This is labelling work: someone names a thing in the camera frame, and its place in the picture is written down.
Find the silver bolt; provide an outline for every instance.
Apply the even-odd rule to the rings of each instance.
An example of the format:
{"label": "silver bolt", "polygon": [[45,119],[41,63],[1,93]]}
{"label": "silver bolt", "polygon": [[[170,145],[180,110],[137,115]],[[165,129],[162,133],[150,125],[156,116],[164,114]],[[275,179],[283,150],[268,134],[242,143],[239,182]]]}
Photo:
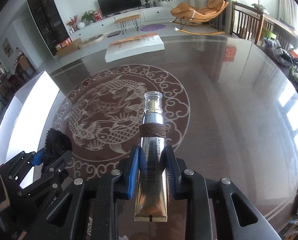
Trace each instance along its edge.
{"label": "silver bolt", "polygon": [[191,175],[193,175],[193,170],[185,169],[185,174],[191,176]]}
{"label": "silver bolt", "polygon": [[231,183],[230,179],[228,179],[228,178],[222,178],[221,182],[225,185],[229,185]]}
{"label": "silver bolt", "polygon": [[118,176],[120,173],[121,173],[121,171],[118,170],[118,169],[113,169],[113,170],[111,171],[111,174],[112,174],[113,176]]}
{"label": "silver bolt", "polygon": [[81,178],[77,178],[74,180],[74,184],[76,184],[76,185],[81,185],[82,183],[83,183],[83,179],[81,179]]}

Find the green plastic chair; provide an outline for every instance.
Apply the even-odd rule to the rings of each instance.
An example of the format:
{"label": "green plastic chair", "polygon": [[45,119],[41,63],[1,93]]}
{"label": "green plastic chair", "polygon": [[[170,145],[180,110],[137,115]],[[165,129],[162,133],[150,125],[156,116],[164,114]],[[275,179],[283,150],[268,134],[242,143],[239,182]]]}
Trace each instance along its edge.
{"label": "green plastic chair", "polygon": [[268,29],[266,29],[266,28],[264,28],[264,27],[262,27],[262,33],[263,33],[263,35],[262,35],[262,43],[261,43],[260,46],[262,46],[262,44],[264,43],[264,37],[265,37],[265,36],[267,36],[267,39],[271,39],[271,38],[273,38],[274,40],[275,40],[276,37],[277,37],[276,34],[272,33],[270,30],[268,30]]}

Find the framed picture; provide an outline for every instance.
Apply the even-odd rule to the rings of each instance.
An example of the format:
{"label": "framed picture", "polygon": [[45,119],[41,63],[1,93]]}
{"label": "framed picture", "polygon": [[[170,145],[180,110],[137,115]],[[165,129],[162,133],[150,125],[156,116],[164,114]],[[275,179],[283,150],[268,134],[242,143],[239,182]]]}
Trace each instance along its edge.
{"label": "framed picture", "polygon": [[7,38],[5,38],[3,44],[2,44],[2,48],[5,52],[5,54],[7,55],[7,57],[10,57],[13,53],[13,49],[10,45],[10,43],[8,42]]}

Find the purple round mat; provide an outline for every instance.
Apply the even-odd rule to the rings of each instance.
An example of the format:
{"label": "purple round mat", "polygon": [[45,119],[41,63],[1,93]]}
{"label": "purple round mat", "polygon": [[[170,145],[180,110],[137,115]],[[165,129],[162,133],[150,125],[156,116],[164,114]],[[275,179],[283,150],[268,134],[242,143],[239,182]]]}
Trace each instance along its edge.
{"label": "purple round mat", "polygon": [[149,24],[140,29],[142,32],[151,32],[164,29],[166,26],[164,24]]}

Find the gold cosmetic tube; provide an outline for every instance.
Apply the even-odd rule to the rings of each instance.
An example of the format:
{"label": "gold cosmetic tube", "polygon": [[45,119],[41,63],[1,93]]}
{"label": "gold cosmetic tube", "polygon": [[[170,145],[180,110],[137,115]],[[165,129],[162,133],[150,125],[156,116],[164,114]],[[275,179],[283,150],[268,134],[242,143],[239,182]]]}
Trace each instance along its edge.
{"label": "gold cosmetic tube", "polygon": [[[146,101],[142,123],[163,124],[162,94],[151,91],[147,92],[144,97]],[[139,156],[134,220],[166,222],[168,189],[165,165],[161,158],[165,139],[163,137],[141,137],[140,146],[143,152]]]}

